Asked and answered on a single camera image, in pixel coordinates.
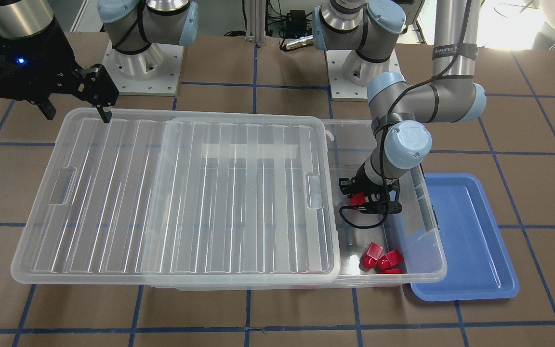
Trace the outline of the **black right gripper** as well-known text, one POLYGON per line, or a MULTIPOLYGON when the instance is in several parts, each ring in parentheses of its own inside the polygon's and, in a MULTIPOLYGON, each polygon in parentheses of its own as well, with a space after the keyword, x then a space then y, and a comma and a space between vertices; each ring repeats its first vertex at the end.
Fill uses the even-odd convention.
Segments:
POLYGON ((0 98, 35 102, 47 120, 57 114, 50 94, 84 100, 80 69, 57 18, 29 37, 0 35, 0 98))

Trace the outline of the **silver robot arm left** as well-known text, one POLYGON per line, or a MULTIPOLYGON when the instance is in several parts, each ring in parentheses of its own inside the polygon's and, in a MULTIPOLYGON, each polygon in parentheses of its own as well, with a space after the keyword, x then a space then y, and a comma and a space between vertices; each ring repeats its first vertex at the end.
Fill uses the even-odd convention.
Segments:
POLYGON ((432 76, 410 85, 401 73, 380 72, 389 62, 407 16, 392 0, 326 0, 312 12, 314 46, 348 50, 345 71, 366 87, 376 147, 339 188, 350 203, 341 211, 401 212, 399 179, 429 154, 426 123, 470 121, 486 106, 474 83, 479 0, 439 0, 432 51, 432 76))

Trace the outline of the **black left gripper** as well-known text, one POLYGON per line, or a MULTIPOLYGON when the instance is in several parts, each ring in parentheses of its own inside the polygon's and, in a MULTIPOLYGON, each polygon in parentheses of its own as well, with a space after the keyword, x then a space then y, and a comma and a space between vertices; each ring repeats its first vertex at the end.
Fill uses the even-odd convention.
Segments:
POLYGON ((366 176, 355 178, 355 195, 363 198, 355 204, 355 210, 364 214, 399 214, 402 205, 399 202, 399 181, 394 180, 385 185, 375 184, 366 176))

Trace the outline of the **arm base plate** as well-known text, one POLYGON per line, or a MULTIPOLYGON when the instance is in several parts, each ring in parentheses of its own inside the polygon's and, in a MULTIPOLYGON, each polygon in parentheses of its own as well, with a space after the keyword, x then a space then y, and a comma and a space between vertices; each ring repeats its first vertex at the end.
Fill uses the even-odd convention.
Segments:
POLYGON ((185 47, 152 44, 142 53, 123 54, 106 46, 102 65, 123 96, 176 96, 185 47))
POLYGON ((353 50, 329 50, 325 57, 332 101, 364 102, 372 78, 383 72, 401 72, 395 52, 381 63, 364 61, 353 50))

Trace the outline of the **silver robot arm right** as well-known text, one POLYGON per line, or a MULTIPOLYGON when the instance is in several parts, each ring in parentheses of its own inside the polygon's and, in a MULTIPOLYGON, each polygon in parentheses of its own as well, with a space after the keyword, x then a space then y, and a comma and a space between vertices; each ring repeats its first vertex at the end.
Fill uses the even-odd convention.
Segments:
MULTIPOLYGON (((36 105, 56 115, 50 96, 68 94, 90 103, 110 123, 120 88, 106 66, 82 67, 50 0, 0 0, 0 98, 36 105)), ((198 35, 192 0, 73 0, 60 13, 71 29, 105 29, 111 66, 128 80, 150 80, 164 68, 159 45, 190 46, 198 35)))

